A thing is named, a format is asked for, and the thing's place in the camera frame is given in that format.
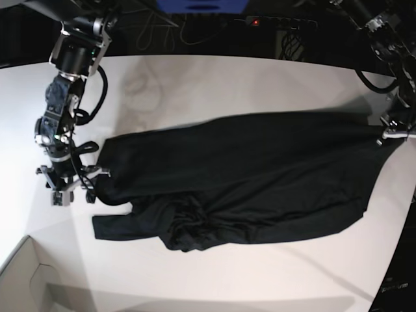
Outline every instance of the metal bracket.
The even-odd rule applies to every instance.
[[[104,57],[105,53],[107,52],[107,49],[110,46],[111,43],[111,37],[106,31],[106,20],[102,18],[97,18],[94,22],[93,26],[93,36],[88,36],[83,31],[77,28],[73,28],[70,25],[66,25],[62,23],[62,29],[60,31],[60,36],[52,50],[51,56],[49,58],[49,63],[56,66],[56,60],[59,57],[60,50],[62,48],[62,44],[65,40],[65,38],[69,38],[71,36],[74,36],[78,39],[81,39],[85,42],[88,42],[89,44],[94,45],[96,48],[99,49],[99,52],[97,55],[94,55],[92,57],[93,63],[90,65],[88,69],[88,76],[85,75],[72,75],[68,73],[62,73],[63,76],[67,79],[76,79],[78,77],[91,77],[93,74],[97,72],[99,63],[101,62],[101,59]]]
[[[382,135],[383,139],[387,138],[416,138],[416,132],[415,131],[394,131],[390,128],[387,128]]]
[[[365,26],[369,29],[370,32],[374,32],[380,27],[383,27],[389,21],[389,16],[386,13],[378,14],[375,18],[368,21]]]
[[[332,5],[336,5],[337,7],[343,2],[343,0],[330,0]]]
[[[88,179],[93,179],[100,174],[106,174],[110,176],[110,172],[107,169],[96,168],[94,171],[86,174]],[[83,182],[81,177],[66,185],[62,190],[53,190],[51,193],[51,204],[54,206],[63,206],[67,207],[73,202],[73,192],[77,187],[80,187]]]
[[[46,182],[49,185],[49,187],[53,190],[56,189],[56,181],[51,177],[52,170],[48,168],[47,166],[41,166],[40,168],[36,169],[36,174],[43,174],[46,178]]]

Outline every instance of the black cable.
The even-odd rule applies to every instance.
[[[206,41],[209,41],[209,40],[211,40],[212,38],[214,38],[214,37],[216,37],[216,36],[218,36],[227,26],[228,26],[228,24],[226,25],[226,26],[224,26],[221,30],[219,30],[218,32],[216,32],[216,33],[214,33],[214,34],[212,34],[212,35],[210,35],[210,36],[208,36],[207,38],[205,38],[205,39],[202,39],[202,40],[200,40],[200,41],[197,41],[197,42],[187,42],[185,39],[183,39],[183,30],[185,29],[185,25],[187,24],[187,20],[188,20],[188,18],[187,18],[187,16],[185,15],[185,21],[183,22],[183,24],[182,24],[182,27],[181,27],[181,31],[180,31],[180,33],[179,33],[179,39],[184,43],[184,44],[186,44],[187,46],[196,46],[197,44],[202,44],[202,43],[204,43],[204,42],[206,42]]]
[[[88,153],[95,153],[99,150],[99,146],[94,141],[85,142],[77,147],[76,151],[78,155],[88,154]]]
[[[74,130],[76,124],[77,124],[77,117],[75,116],[75,123],[72,126],[71,131],[70,131],[70,143],[68,145],[72,168],[75,171],[75,173],[77,174],[79,180],[81,181],[81,183],[83,184],[83,186],[87,190],[87,192],[90,191],[95,196],[96,192],[95,192],[94,184],[92,184],[92,181],[89,178],[87,178],[84,174],[81,174],[81,172],[78,170],[78,167],[73,162],[73,150],[72,150],[73,140],[72,140],[72,136],[73,136],[73,130]],[[92,189],[90,189],[88,187],[88,185],[85,183],[84,179],[86,179],[91,184]]]
[[[397,79],[395,79],[389,86],[385,88],[379,88],[377,86],[374,86],[365,76],[364,73],[361,70],[356,70],[356,73],[358,77],[361,79],[363,84],[370,89],[373,92],[376,92],[378,94],[387,94],[391,91],[393,91],[396,87],[398,87]]]
[[[304,46],[302,39],[298,34],[293,32],[286,32],[281,39],[281,53],[279,55],[280,60],[293,60],[295,54],[299,49]]]
[[[105,75],[105,71],[101,66],[98,66],[97,71],[103,79],[103,91],[101,92],[101,96],[99,97],[98,103],[94,110],[91,112],[91,114],[87,113],[83,109],[76,108],[73,110],[75,116],[77,117],[76,125],[86,125],[91,120],[93,120],[94,117],[97,115],[98,111],[100,110],[101,106],[103,106],[105,97],[107,96],[107,91],[109,89],[109,80],[107,79],[107,75]]]

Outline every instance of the black cloth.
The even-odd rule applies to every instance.
[[[357,220],[384,162],[403,140],[355,115],[250,114],[105,142],[96,191],[130,214],[94,216],[97,239],[159,236],[171,250],[338,233]]]

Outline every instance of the white tabletop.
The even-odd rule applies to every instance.
[[[102,144],[114,135],[232,114],[311,109],[377,113],[387,105],[352,70],[314,64],[203,56],[112,57],[101,64],[109,93],[96,119],[76,130],[78,144]],[[33,174],[46,159],[33,143],[32,131],[55,74],[48,64],[0,70],[6,105],[1,127],[8,134],[2,144],[4,140],[10,150],[2,160],[13,184],[2,197],[8,207],[18,207],[11,218],[24,220],[21,228],[37,241],[40,262],[56,268],[76,311],[369,310],[416,185],[412,142],[385,164],[364,218],[337,235],[285,244],[226,244],[189,253],[169,251],[158,238],[98,241],[91,216],[126,213],[130,205],[88,205],[78,190],[70,208],[52,207],[44,178]],[[371,76],[380,86],[389,80]],[[96,75],[87,83],[82,108],[91,110],[100,92]],[[84,160],[92,164],[96,157]],[[17,173],[12,161],[23,163]],[[2,214],[8,207],[1,208]]]

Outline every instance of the black garment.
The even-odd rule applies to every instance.
[[[97,239],[159,236],[171,250],[338,233],[359,220],[387,158],[382,128],[352,115],[293,112],[221,118],[107,140],[96,189],[131,214],[95,216]]]

